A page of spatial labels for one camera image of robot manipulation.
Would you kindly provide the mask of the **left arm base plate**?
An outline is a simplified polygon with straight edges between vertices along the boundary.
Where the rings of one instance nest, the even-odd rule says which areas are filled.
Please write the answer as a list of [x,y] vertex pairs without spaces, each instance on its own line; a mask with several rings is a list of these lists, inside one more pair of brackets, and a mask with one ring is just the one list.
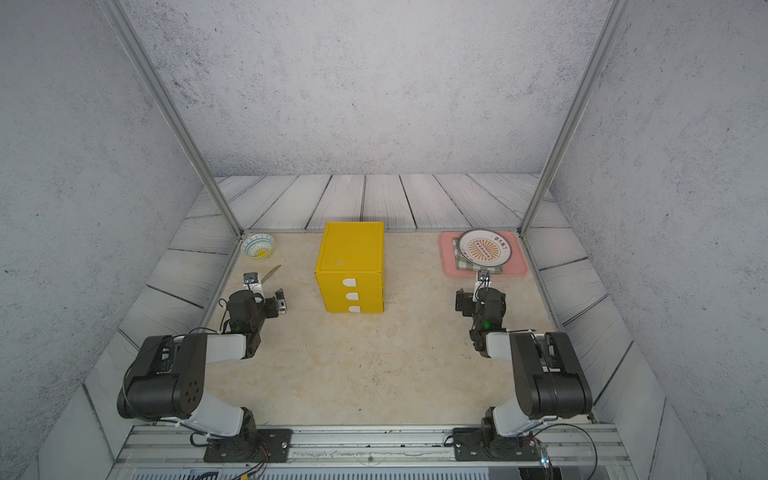
[[293,430],[269,428],[251,430],[236,437],[215,438],[208,442],[204,463],[285,463]]

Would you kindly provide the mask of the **blue patterned small bowl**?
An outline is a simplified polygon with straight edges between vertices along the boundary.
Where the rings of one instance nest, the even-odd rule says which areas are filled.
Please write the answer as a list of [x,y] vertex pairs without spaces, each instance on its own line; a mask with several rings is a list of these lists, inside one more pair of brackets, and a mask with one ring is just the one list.
[[249,258],[264,259],[272,254],[275,243],[274,237],[270,234],[253,233],[243,239],[240,251]]

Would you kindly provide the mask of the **thin wooden stick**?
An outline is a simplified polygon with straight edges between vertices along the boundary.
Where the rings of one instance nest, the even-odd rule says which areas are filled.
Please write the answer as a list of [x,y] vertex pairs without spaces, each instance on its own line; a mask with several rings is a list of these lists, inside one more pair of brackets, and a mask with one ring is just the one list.
[[278,264],[270,269],[265,275],[261,277],[261,283],[266,283],[280,269],[281,266],[282,265]]

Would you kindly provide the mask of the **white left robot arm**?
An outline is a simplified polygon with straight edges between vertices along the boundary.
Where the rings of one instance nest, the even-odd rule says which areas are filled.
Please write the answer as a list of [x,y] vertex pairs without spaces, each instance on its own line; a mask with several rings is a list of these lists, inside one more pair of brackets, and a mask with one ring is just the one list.
[[206,391],[206,368],[253,357],[265,321],[286,310],[281,289],[271,297],[240,290],[227,302],[225,332],[191,331],[146,338],[123,377],[116,402],[119,415],[179,423],[216,439],[241,435],[249,428],[252,415]]

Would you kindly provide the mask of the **left aluminium frame post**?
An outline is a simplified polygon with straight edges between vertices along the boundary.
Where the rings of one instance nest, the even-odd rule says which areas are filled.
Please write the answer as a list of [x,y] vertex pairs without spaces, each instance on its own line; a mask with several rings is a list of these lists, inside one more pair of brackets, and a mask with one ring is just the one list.
[[117,0],[101,0],[98,4],[134,68],[149,89],[161,115],[180,144],[205,190],[210,195],[215,207],[224,217],[233,234],[240,239],[244,235],[244,228],[237,220],[229,202],[214,179],[207,162],[146,52],[121,2]]

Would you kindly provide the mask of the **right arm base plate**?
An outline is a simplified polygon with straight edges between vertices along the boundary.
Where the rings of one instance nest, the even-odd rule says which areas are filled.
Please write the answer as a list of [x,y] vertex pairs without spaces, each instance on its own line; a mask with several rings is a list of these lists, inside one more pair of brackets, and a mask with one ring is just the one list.
[[480,427],[454,428],[446,438],[459,462],[539,462],[541,455],[528,437],[503,437]]

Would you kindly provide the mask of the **yellow plastic drawer cabinet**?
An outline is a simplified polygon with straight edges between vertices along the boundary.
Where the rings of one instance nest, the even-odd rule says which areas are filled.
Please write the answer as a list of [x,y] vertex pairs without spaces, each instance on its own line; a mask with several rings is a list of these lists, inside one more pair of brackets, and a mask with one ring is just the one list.
[[328,312],[384,311],[384,232],[382,222],[325,224],[315,279]]

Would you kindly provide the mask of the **front aluminium rail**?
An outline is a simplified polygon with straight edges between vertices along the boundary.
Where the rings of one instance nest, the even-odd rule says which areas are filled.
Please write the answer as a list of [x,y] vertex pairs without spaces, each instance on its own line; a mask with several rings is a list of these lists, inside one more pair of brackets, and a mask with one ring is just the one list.
[[293,426],[252,460],[207,463],[200,443],[170,426],[138,426],[121,448],[111,479],[634,479],[611,425],[549,425],[524,453],[456,440],[445,425]]

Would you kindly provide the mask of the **right aluminium frame post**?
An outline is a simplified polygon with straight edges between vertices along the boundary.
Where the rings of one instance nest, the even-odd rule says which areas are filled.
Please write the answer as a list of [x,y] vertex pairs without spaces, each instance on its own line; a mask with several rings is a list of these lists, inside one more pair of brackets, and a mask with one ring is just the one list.
[[567,148],[587,108],[590,95],[599,82],[600,75],[608,61],[611,49],[620,33],[630,6],[631,1],[629,0],[615,0],[610,6],[607,18],[587,62],[567,115],[543,166],[531,201],[518,228],[520,238],[524,238],[533,227],[535,217],[541,204],[544,202],[546,192],[550,188],[565,158]]

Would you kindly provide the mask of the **white orange patterned plate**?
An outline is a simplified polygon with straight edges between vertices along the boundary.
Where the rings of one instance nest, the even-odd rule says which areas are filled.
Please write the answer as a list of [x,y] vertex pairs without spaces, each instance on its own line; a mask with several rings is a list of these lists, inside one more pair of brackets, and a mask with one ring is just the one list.
[[503,235],[487,229],[472,229],[458,239],[458,247],[464,258],[474,265],[498,268],[512,257],[512,245]]

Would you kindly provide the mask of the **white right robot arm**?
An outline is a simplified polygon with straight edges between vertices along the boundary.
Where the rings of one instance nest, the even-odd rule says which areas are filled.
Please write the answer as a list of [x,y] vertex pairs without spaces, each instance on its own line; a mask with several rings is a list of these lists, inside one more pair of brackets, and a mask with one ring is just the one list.
[[472,319],[469,337],[485,358],[512,366],[515,397],[490,408],[481,432],[491,442],[519,437],[546,421],[590,413],[593,395],[569,336],[503,327],[506,296],[491,287],[456,292],[455,310]]

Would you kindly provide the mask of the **aluminium frame post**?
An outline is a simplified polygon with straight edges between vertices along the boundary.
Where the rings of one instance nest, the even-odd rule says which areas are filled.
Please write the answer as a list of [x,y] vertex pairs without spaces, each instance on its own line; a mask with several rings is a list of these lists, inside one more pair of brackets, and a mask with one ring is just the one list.
[[146,52],[121,2],[117,0],[101,0],[98,4],[134,68],[149,89],[161,115],[180,144],[205,190],[210,195],[215,207],[224,217],[233,234],[240,239],[244,235],[244,228],[237,220],[229,202],[214,179],[207,162]]
[[535,217],[541,204],[544,202],[546,192],[550,188],[565,158],[567,148],[587,108],[590,95],[599,82],[600,75],[608,61],[611,49],[620,33],[630,6],[631,1],[629,0],[615,0],[610,6],[607,18],[587,62],[567,115],[543,166],[531,201],[518,228],[520,238],[524,238],[533,227]]

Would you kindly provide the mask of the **pink plastic tray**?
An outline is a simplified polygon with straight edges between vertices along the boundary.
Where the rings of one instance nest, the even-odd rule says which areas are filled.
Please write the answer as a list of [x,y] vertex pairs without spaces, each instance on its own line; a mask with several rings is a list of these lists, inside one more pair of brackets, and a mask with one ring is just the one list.
[[[443,232],[440,234],[438,244],[440,246],[443,271],[450,277],[467,277],[475,279],[477,272],[461,271],[456,269],[452,239],[459,239],[463,233],[464,232]],[[503,272],[501,274],[490,274],[492,276],[524,276],[528,271],[528,265],[524,258],[522,249],[520,248],[517,235],[510,231],[501,231],[498,233],[510,241],[512,245],[512,257],[506,264],[502,266]]]

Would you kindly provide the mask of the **green checkered cloth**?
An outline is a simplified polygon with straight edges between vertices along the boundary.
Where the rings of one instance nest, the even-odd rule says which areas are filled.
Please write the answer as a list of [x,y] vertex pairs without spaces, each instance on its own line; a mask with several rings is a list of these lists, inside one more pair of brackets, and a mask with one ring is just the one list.
[[499,267],[484,267],[480,265],[476,265],[472,262],[470,262],[460,251],[459,249],[459,239],[453,238],[452,239],[452,245],[453,245],[453,251],[454,251],[454,257],[455,257],[455,263],[456,263],[456,269],[461,271],[475,271],[479,272],[482,270],[487,270],[491,274],[501,274],[503,272],[503,268],[501,266]]

